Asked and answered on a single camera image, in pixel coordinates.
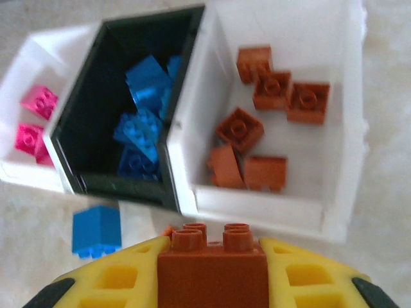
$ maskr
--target fluffy rug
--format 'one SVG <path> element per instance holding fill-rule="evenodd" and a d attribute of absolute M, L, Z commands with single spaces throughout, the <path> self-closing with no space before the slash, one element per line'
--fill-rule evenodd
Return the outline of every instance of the fluffy rug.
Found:
<path fill-rule="evenodd" d="M 193 2 L 2 3 L 0 74 L 31 31 Z M 370 0 L 366 7 L 364 96 L 370 152 L 348 240 L 338 246 L 274 235 L 367 273 L 405 308 L 411 307 L 411 3 Z M 88 203 L 76 196 L 0 184 L 0 307 L 22 307 L 55 277 L 83 264 L 71 255 L 71 219 Z M 182 222 L 173 214 L 128 204 L 121 205 L 121 217 L 125 246 L 154 236 L 168 222 Z"/>

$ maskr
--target black storage bin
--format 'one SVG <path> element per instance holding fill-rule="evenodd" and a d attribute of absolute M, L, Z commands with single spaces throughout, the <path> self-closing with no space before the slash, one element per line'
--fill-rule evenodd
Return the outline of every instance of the black storage bin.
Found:
<path fill-rule="evenodd" d="M 204 6 L 105 21 L 87 55 L 51 140 L 75 193 L 179 210 L 166 145 Z M 181 55 L 157 151 L 161 182 L 117 175 L 123 145 L 112 136 L 122 113 L 137 111 L 125 72 L 148 55 L 166 67 Z"/>

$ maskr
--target plastic container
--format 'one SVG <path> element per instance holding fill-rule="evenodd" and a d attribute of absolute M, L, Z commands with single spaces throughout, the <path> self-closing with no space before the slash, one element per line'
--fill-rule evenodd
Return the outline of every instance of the plastic container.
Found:
<path fill-rule="evenodd" d="M 0 179 L 20 185 L 64 190 L 58 171 L 37 165 L 35 158 L 14 149 L 19 122 L 49 123 L 20 106 L 34 83 L 60 96 L 70 87 L 87 54 L 98 25 L 42 31 L 28 36 L 0 85 Z"/>
<path fill-rule="evenodd" d="M 166 138 L 204 6 L 104 21 L 47 142 L 74 193 L 178 210 Z M 160 182 L 117 175 L 124 145 L 113 139 L 123 112 L 136 112 L 126 71 L 148 55 L 166 67 L 182 57 L 157 143 Z"/>
<path fill-rule="evenodd" d="M 183 215 L 345 239 L 367 152 L 364 15 L 360 0 L 207 4 L 167 142 Z M 293 81 L 331 83 L 324 126 L 255 110 L 253 85 L 241 83 L 236 57 L 240 46 L 263 44 L 272 46 L 274 69 L 290 69 Z M 214 129 L 236 107 L 265 127 L 250 154 L 288 157 L 288 182 L 280 194 L 211 185 L 206 161 L 220 144 Z"/>

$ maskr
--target white storage bin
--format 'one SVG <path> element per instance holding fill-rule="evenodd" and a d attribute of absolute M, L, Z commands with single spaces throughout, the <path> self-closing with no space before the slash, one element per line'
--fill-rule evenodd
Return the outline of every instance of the white storage bin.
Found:
<path fill-rule="evenodd" d="M 343 241 L 367 152 L 362 106 L 360 0 L 254 0 L 207 5 L 168 137 L 180 210 L 328 241 Z M 258 112 L 253 85 L 236 69 L 241 46 L 270 44 L 275 70 L 293 81 L 329 81 L 324 126 L 289 123 L 285 112 Z M 262 120 L 265 135 L 249 154 L 288 157 L 280 194 L 211 185 L 206 160 L 214 129 L 236 107 Z"/>
<path fill-rule="evenodd" d="M 55 114 L 64 102 L 61 95 L 69 92 L 97 28 L 91 24 L 34 33 L 20 48 L 0 86 L 1 180 L 64 191 L 55 168 L 37 165 L 34 157 L 14 149 L 17 125 L 25 122 L 47 129 L 58 119 Z M 34 83 L 47 86 L 59 96 L 49 123 L 20 106 L 20 100 Z"/>

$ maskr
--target white carpet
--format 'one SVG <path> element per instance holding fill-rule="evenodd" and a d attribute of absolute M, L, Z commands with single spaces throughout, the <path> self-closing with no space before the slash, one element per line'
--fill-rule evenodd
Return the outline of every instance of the white carpet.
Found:
<path fill-rule="evenodd" d="M 194 2 L 199 1 L 1 3 L 0 75 L 29 32 Z M 367 11 L 364 95 L 371 150 L 349 238 L 335 246 L 271 235 L 350 264 L 407 308 L 411 307 L 411 3 L 368 1 Z M 0 307 L 22 307 L 55 277 L 83 264 L 71 255 L 71 220 L 87 202 L 0 184 Z M 129 204 L 121 206 L 121 217 L 125 246 L 154 236 L 168 222 L 181 222 L 176 215 Z"/>

